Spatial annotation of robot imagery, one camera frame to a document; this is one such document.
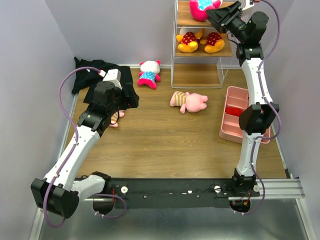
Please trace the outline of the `white plush blue dress front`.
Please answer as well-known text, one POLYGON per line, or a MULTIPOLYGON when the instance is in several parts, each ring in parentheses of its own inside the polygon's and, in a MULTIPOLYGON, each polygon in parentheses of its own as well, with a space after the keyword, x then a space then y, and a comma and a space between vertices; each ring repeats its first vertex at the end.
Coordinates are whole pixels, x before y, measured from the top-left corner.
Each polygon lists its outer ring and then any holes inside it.
POLYGON ((218 9, 222 3, 222 0, 190 0, 189 12, 195 20, 204 22, 208 18, 206 10, 218 9))

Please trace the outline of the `white plush blue dress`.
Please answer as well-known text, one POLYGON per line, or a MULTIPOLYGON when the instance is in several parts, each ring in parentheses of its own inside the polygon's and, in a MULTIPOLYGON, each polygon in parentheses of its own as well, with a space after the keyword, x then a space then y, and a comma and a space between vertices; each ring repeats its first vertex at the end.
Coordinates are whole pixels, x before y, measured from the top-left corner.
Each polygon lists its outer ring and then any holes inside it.
POLYGON ((155 90, 157 88, 157 82, 161 80, 159 73, 160 73, 160 60, 147 60, 141 62, 139 78, 137 81, 137 85, 141 86, 149 86, 151 89, 155 90))
POLYGON ((222 0, 190 0, 189 12, 195 20, 204 22, 208 18, 206 10, 218 9, 222 3, 222 0))

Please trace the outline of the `large yellow plush toy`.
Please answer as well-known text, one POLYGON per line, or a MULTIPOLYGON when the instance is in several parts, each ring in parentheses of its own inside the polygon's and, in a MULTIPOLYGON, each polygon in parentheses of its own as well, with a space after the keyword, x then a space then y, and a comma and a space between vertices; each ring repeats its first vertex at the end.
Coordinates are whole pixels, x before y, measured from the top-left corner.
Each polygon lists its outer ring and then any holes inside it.
POLYGON ((200 40, 204 51, 208 54, 217 53, 225 47, 225 41, 218 32, 210 32, 200 40))

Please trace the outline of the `white plush blue dress back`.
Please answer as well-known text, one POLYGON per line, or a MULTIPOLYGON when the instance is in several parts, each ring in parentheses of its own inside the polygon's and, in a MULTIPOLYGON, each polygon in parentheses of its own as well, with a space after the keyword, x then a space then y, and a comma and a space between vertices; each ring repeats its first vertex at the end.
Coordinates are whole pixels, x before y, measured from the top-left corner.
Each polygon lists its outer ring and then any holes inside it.
POLYGON ((137 81, 137 85, 141 86, 149 86, 151 89, 155 90, 157 88, 157 82, 161 80, 159 73, 160 73, 160 60, 147 60, 141 62, 139 78, 137 81))

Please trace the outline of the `small yellow plush toy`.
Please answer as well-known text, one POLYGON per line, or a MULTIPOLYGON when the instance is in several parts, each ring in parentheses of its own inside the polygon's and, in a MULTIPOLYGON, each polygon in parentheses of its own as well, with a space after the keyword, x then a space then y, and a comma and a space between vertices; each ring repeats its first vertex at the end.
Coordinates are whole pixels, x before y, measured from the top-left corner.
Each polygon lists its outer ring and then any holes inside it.
POLYGON ((203 35, 202 28, 182 27, 176 35, 178 50, 182 53, 193 53, 198 49, 198 40, 203 35))

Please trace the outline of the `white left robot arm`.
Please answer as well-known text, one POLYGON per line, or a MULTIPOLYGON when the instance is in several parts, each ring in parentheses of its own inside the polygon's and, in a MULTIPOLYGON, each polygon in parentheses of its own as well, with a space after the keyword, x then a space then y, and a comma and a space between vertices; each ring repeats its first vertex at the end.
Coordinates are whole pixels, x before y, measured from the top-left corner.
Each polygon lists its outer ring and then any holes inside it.
POLYGON ((117 86, 112 81, 100 81, 96 85, 93 100, 80 115, 64 152, 43 179, 35 178, 31 183, 37 207, 66 220, 81 201, 93 195, 104 198, 112 192, 111 177, 101 172, 93 172, 79 182, 74 180, 92 147, 111 125, 112 116, 138 105, 139 96, 132 82, 117 86))

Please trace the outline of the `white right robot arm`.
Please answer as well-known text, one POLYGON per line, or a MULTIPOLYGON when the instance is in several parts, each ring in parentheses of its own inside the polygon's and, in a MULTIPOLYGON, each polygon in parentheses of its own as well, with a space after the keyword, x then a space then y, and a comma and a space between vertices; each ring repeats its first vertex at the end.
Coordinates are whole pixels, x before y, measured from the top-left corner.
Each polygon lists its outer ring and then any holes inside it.
POLYGON ((266 57, 260 44, 269 18, 264 12, 256 11, 244 21, 243 12, 239 1, 227 7, 206 10, 208 21, 219 33, 230 32, 238 40, 236 57, 248 89, 249 105, 239 117, 242 130, 240 159, 230 183, 230 191, 236 196, 255 191, 261 141, 273 121, 280 118, 280 107, 273 102, 268 91, 264 73, 266 57))

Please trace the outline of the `pink pig plush left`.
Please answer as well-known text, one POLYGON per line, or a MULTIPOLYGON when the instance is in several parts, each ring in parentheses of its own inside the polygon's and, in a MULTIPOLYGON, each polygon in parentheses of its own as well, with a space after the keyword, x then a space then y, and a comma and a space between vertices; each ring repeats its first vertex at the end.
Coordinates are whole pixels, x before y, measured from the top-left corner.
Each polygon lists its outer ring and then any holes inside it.
POLYGON ((124 110, 117 111, 112 117, 110 122, 110 127, 117 128, 119 126, 118 121, 120 118, 123 118, 125 116, 124 110))

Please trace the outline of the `black cloth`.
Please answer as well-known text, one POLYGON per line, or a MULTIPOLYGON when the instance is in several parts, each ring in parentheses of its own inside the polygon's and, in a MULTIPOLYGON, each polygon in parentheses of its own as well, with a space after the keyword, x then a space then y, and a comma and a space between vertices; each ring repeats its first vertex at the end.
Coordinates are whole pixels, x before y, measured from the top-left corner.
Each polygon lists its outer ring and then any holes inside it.
MULTIPOLYGON (((104 70, 106 73, 109 70, 118 69, 121 73, 120 82, 121 84, 133 83, 132 73, 129 66, 120 66, 114 63, 105 62, 101 59, 95 59, 92 61, 81 59, 74 57, 75 68, 78 69, 80 67, 94 67, 99 70, 104 70)), ((80 90, 89 88, 87 94, 83 100, 84 103, 89 104, 94 98, 94 89, 97 86, 97 83, 102 81, 103 78, 98 75, 98 73, 94 70, 80 70, 75 73, 75 81, 73 85, 73 89, 71 93, 73 95, 77 94, 80 90)))

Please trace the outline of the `pink pig plush striped shirt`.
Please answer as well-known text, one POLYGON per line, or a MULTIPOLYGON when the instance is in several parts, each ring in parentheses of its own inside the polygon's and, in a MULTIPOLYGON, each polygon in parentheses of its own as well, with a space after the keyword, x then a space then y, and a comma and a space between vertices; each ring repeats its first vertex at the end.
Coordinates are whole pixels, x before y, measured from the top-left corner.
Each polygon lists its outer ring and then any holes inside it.
POLYGON ((207 107, 208 97, 198 93, 189 93, 182 91, 175 91, 170 99, 169 105, 171 107, 180 107, 180 112, 184 114, 197 113, 207 107))

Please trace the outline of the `pink divided organizer tray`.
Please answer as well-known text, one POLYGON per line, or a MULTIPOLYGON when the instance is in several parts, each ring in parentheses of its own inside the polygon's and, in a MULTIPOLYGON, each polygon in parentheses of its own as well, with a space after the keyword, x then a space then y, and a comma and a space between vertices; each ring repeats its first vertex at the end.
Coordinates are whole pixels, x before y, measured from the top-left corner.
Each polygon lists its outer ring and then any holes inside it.
POLYGON ((243 132, 240 129, 239 117, 225 113, 226 107, 246 110, 249 106, 249 91, 245 88, 229 86, 225 95, 223 115, 219 129, 219 137, 223 140, 242 144, 243 132))

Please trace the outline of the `red sock middle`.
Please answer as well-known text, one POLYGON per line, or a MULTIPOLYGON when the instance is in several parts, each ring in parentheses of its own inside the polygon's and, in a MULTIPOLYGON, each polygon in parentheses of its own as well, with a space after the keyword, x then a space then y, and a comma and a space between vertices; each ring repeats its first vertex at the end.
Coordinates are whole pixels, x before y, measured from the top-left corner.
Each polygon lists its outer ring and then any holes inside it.
POLYGON ((244 112, 243 109, 241 108, 238 108, 238 107, 230 107, 230 106, 227 106, 225 108, 225 113, 228 114, 228 115, 231 115, 231 116, 235 116, 235 117, 240 117, 241 114, 244 112))

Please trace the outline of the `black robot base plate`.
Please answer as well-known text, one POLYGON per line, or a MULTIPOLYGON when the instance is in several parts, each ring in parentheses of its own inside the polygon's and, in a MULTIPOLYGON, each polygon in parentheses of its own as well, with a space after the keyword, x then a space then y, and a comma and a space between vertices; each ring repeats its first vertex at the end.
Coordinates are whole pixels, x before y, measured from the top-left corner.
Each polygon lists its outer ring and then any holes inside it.
POLYGON ((112 178, 109 189, 127 209, 228 208, 230 198, 259 197, 251 186, 235 188, 230 178, 112 178))

